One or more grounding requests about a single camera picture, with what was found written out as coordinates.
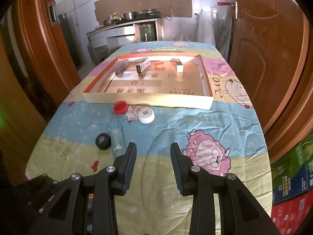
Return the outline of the black round cap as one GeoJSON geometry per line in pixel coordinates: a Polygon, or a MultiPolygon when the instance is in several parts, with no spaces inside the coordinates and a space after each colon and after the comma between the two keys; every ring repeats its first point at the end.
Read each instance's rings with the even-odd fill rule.
{"type": "Polygon", "coordinates": [[[107,150],[111,147],[112,140],[108,134],[101,133],[96,137],[95,144],[100,150],[107,150]]]}

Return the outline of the green cardboard carton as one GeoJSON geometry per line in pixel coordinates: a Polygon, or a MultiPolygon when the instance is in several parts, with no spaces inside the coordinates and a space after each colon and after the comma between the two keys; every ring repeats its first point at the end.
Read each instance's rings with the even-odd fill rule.
{"type": "Polygon", "coordinates": [[[312,134],[271,165],[274,204],[312,189],[312,134]]]}

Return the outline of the colourful cartoon bed sheet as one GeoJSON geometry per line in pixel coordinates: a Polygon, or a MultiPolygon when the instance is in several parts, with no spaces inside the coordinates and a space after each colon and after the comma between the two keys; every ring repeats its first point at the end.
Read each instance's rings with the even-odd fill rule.
{"type": "Polygon", "coordinates": [[[267,213],[272,209],[272,179],[267,146],[253,105],[228,63],[211,45],[195,42],[146,42],[121,47],[83,79],[60,104],[33,149],[25,170],[31,179],[47,174],[62,181],[74,173],[95,174],[113,163],[118,146],[100,150],[95,139],[119,125],[125,144],[137,145],[130,189],[117,197],[121,234],[187,234],[192,198],[180,195],[170,146],[181,150],[211,139],[227,155],[226,172],[236,174],[267,213]],[[198,53],[213,90],[210,110],[154,107],[155,119],[143,124],[137,106],[124,115],[111,104],[89,103],[83,91],[117,56],[148,52],[198,53]]]}

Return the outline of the red bottle cap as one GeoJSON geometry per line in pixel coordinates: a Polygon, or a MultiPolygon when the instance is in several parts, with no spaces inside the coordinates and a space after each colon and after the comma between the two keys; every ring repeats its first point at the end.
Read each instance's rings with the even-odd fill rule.
{"type": "Polygon", "coordinates": [[[128,104],[126,101],[118,101],[113,106],[113,111],[117,115],[122,115],[128,111],[128,104]]]}

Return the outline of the shallow orange cardboard tray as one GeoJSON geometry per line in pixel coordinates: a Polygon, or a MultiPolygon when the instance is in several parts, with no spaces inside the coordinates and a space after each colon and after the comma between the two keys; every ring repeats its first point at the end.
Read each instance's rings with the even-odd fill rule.
{"type": "Polygon", "coordinates": [[[203,110],[211,109],[214,99],[202,56],[185,52],[117,56],[105,63],[104,68],[83,91],[83,96],[90,103],[126,101],[128,105],[203,110]],[[145,57],[149,58],[150,66],[138,74],[136,65],[145,57]],[[129,64],[116,74],[115,62],[123,59],[128,59],[129,64]],[[177,73],[174,60],[182,62],[183,73],[177,73]],[[156,61],[163,61],[164,68],[156,69],[156,61]]]}

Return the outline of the grey gas cylinder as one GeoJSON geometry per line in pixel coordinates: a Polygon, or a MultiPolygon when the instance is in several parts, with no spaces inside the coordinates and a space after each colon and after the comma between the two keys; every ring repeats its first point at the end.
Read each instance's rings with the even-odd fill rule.
{"type": "Polygon", "coordinates": [[[96,55],[95,55],[95,51],[94,51],[93,46],[92,46],[91,43],[88,43],[88,44],[87,44],[87,49],[88,49],[88,52],[89,52],[91,61],[92,61],[95,65],[97,65],[97,64],[98,64],[98,62],[97,62],[97,57],[96,57],[96,55]]]}

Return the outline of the clear plastic rectangular box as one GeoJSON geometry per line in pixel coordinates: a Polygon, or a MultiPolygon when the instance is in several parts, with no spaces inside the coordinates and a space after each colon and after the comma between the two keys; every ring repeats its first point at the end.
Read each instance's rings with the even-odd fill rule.
{"type": "Polygon", "coordinates": [[[115,73],[116,74],[121,73],[124,69],[126,69],[128,64],[129,64],[128,59],[117,60],[117,62],[115,62],[115,65],[114,65],[115,73]]]}

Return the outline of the white black rectangular box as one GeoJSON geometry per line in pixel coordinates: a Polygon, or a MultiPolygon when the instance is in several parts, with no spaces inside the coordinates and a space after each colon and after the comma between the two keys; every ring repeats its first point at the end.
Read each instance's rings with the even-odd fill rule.
{"type": "Polygon", "coordinates": [[[150,60],[149,60],[149,58],[145,57],[136,65],[136,71],[138,74],[141,74],[149,66],[150,66],[150,60]]]}

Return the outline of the gold rectangular box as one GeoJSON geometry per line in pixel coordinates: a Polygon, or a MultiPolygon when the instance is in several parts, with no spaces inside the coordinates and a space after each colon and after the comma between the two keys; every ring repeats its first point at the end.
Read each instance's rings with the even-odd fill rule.
{"type": "Polygon", "coordinates": [[[180,60],[174,60],[174,64],[175,64],[177,73],[183,73],[184,66],[182,62],[180,60]]]}

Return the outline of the brown wooden door right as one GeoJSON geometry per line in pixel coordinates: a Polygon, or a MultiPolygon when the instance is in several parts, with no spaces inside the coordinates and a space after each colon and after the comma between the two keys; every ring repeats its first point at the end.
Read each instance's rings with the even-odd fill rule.
{"type": "Polygon", "coordinates": [[[312,25],[295,0],[235,0],[233,30],[229,64],[275,162],[312,131],[312,25]]]}

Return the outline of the orange bottle cap in tray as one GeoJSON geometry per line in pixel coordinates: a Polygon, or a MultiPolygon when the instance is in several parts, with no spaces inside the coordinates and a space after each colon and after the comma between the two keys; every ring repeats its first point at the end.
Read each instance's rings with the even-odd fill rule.
{"type": "Polygon", "coordinates": [[[154,66],[156,69],[162,69],[162,68],[164,68],[164,62],[163,61],[156,61],[154,63],[154,66]]]}

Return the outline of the dark refrigerator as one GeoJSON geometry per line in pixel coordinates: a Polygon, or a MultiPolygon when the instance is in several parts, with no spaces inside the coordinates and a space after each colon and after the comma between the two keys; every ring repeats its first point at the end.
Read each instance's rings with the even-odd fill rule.
{"type": "Polygon", "coordinates": [[[63,36],[67,45],[67,48],[69,50],[70,56],[73,60],[73,63],[77,69],[79,69],[82,65],[82,62],[80,60],[80,57],[78,55],[78,50],[76,48],[74,38],[71,32],[71,29],[69,27],[69,22],[67,19],[66,13],[59,14],[58,15],[60,26],[62,28],[63,36]]]}

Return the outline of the black frying pan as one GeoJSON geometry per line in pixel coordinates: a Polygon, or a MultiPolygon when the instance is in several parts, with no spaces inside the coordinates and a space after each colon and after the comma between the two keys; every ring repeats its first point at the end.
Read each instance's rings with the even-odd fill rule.
{"type": "Polygon", "coordinates": [[[111,26],[111,25],[115,25],[117,23],[117,19],[106,19],[103,21],[103,25],[105,27],[111,26]]]}

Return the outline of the steel cooking pot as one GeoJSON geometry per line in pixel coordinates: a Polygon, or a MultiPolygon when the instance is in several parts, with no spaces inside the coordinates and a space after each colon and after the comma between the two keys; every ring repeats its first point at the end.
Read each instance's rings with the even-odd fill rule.
{"type": "Polygon", "coordinates": [[[133,11],[133,12],[123,13],[122,17],[125,21],[135,21],[137,18],[137,12],[133,11]]]}

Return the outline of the black gas stove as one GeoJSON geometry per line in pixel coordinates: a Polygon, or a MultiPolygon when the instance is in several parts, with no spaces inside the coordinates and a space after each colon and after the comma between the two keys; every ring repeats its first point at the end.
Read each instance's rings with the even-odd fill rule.
{"type": "Polygon", "coordinates": [[[148,9],[139,12],[136,16],[137,20],[156,19],[161,17],[161,12],[157,9],[148,9]]]}

